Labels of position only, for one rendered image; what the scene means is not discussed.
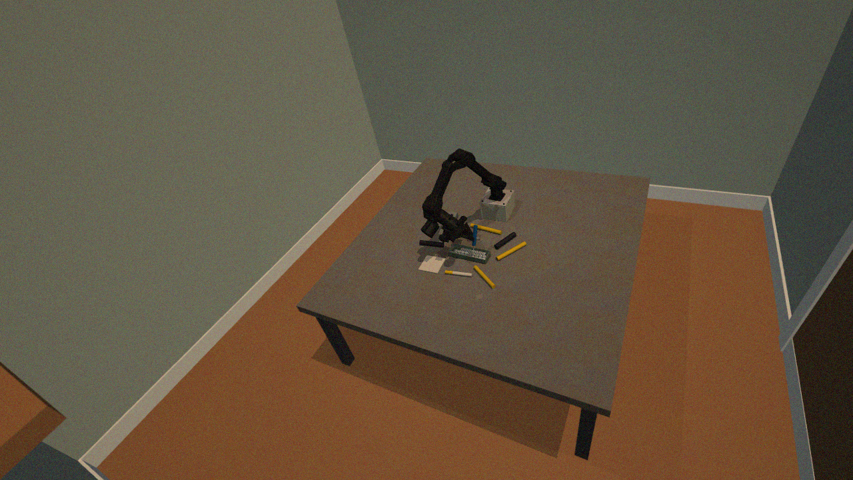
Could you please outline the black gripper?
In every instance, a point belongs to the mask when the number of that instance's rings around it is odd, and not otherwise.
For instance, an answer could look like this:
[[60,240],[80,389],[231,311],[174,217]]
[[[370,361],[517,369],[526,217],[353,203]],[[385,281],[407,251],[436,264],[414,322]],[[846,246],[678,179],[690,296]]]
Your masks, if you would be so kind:
[[467,221],[467,217],[461,216],[459,221],[458,221],[458,219],[456,219],[452,216],[453,215],[452,214],[450,215],[450,213],[449,213],[447,215],[446,219],[444,220],[444,222],[442,222],[442,224],[441,224],[441,225],[444,225],[444,227],[446,227],[448,230],[451,231],[451,234],[450,234],[451,242],[454,242],[454,241],[456,241],[456,238],[461,238],[461,237],[469,239],[471,241],[474,241],[475,238],[473,238],[473,232],[471,231],[470,227],[467,225],[467,222],[465,223],[465,221]]

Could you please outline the grey keyboard with keys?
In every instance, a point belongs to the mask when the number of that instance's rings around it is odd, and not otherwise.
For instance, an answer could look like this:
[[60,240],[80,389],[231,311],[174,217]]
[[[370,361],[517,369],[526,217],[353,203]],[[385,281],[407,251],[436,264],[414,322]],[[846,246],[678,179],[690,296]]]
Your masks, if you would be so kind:
[[472,248],[466,245],[456,243],[452,243],[450,249],[447,252],[448,256],[450,257],[467,259],[467,261],[473,261],[485,265],[488,261],[488,258],[490,257],[490,250]]

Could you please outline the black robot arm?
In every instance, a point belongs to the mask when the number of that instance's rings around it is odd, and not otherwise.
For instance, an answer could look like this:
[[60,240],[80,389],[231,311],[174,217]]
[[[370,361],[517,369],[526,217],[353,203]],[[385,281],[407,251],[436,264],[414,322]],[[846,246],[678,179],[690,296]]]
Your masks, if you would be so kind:
[[[502,193],[502,190],[506,187],[506,182],[502,181],[502,177],[488,172],[486,168],[482,167],[481,164],[475,160],[475,156],[473,156],[471,152],[463,149],[457,149],[454,153],[448,156],[446,161],[442,162],[442,168],[432,193],[423,203],[423,215],[427,221],[424,224],[424,227],[421,228],[421,231],[423,231],[426,236],[432,238],[435,232],[438,231],[438,222],[442,224],[446,219],[448,213],[442,209],[442,197],[444,197],[445,189],[448,182],[450,182],[452,173],[456,172],[457,169],[464,168],[466,166],[482,177],[481,183],[490,187],[491,195],[488,199],[502,201],[504,195],[506,195],[506,193]],[[442,227],[441,229],[444,230],[444,232],[442,232],[442,235],[440,235],[438,239],[443,243],[450,242],[451,231],[446,227]]]

